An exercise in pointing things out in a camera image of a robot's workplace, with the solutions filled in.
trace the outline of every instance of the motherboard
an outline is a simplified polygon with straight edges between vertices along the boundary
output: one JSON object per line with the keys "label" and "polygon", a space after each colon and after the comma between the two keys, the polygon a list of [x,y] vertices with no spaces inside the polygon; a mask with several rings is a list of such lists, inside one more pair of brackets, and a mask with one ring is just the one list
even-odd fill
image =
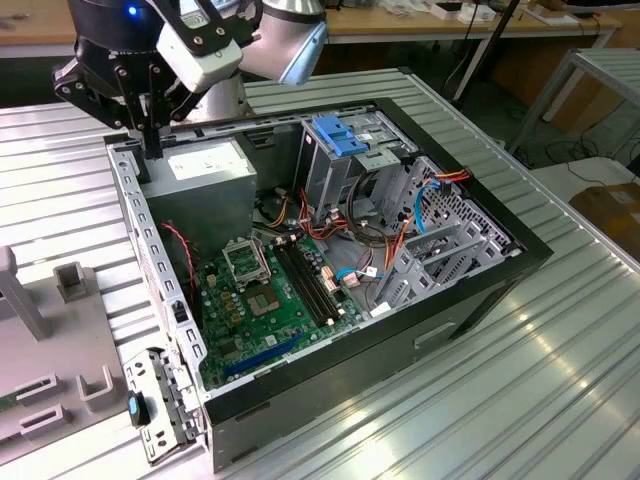
{"label": "motherboard", "polygon": [[348,291],[327,282],[328,268],[309,238],[266,246],[252,239],[202,263],[197,276],[208,350],[200,367],[205,388],[220,387],[361,322]]}

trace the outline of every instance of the metal bracket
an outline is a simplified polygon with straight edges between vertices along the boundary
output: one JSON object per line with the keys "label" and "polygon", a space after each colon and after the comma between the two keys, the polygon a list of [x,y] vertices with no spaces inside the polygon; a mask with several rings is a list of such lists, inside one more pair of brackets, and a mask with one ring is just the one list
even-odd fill
{"label": "metal bracket", "polygon": [[192,415],[201,414],[195,388],[166,351],[141,352],[125,364],[125,375],[129,389],[143,395],[149,411],[150,422],[140,429],[140,437],[150,464],[195,441],[199,430]]}

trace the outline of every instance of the ram slot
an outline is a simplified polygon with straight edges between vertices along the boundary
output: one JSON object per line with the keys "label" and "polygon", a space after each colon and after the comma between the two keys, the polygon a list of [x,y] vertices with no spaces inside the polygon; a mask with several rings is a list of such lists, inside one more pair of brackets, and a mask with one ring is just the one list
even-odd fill
{"label": "ram slot", "polygon": [[320,282],[313,276],[297,247],[276,250],[276,258],[310,311],[314,323],[318,327],[322,327],[327,324],[329,319],[337,320],[339,315],[337,309],[331,303]]}
{"label": "ram slot", "polygon": [[289,257],[293,260],[293,263],[296,265],[296,267],[301,272],[304,272],[303,277],[310,284],[310,287],[316,295],[317,301],[321,305],[323,313],[327,316],[327,318],[337,320],[339,316],[338,310],[329,298],[326,289],[322,286],[322,284],[320,284],[316,276],[313,274],[313,271],[309,267],[309,264],[305,260],[302,252],[294,246],[289,250]]}

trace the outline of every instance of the white label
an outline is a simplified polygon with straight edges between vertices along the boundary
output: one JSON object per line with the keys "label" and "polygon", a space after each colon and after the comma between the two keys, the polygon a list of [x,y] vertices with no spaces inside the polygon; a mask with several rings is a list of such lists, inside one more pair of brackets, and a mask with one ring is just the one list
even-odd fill
{"label": "white label", "polygon": [[389,303],[382,302],[380,305],[378,305],[376,308],[371,310],[369,313],[371,314],[372,317],[377,317],[378,315],[382,315],[383,313],[388,312],[389,310],[391,310]]}
{"label": "white label", "polygon": [[627,192],[609,192],[618,203],[634,203],[635,200]]}
{"label": "white label", "polygon": [[211,145],[199,152],[173,155],[169,158],[169,166],[176,180],[224,171],[240,175],[249,173],[249,164],[229,142]]}

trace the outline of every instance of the chip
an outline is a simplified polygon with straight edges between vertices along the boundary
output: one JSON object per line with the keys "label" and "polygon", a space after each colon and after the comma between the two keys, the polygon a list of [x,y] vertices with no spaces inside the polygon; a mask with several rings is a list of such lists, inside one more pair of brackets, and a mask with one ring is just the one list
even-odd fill
{"label": "chip", "polygon": [[247,300],[249,308],[251,308],[251,312],[255,317],[261,317],[280,308],[276,292],[269,285],[258,285],[247,289],[244,292],[244,298]]}
{"label": "chip", "polygon": [[230,355],[238,351],[238,346],[233,340],[218,345],[218,348],[220,349],[220,353],[222,353],[222,356]]}

